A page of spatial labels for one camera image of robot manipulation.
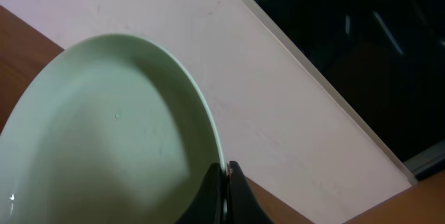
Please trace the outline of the light green plate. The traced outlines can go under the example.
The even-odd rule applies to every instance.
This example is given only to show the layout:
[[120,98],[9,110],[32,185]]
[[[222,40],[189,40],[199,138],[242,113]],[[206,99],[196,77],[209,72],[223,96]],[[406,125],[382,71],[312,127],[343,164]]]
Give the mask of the light green plate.
[[88,38],[31,82],[1,132],[2,223],[174,223],[225,166],[197,84],[132,35]]

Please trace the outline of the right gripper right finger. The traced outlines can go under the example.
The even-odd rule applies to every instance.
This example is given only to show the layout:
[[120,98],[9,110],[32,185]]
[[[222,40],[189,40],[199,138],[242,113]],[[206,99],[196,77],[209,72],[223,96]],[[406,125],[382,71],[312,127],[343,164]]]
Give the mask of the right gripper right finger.
[[228,219],[231,224],[273,224],[254,196],[236,161],[229,162]]

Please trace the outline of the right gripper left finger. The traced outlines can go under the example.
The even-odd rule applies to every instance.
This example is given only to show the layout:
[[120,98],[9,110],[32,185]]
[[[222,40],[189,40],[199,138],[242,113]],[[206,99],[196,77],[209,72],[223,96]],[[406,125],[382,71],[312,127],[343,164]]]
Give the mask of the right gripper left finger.
[[211,164],[192,203],[175,223],[220,224],[223,221],[223,182],[220,164]]

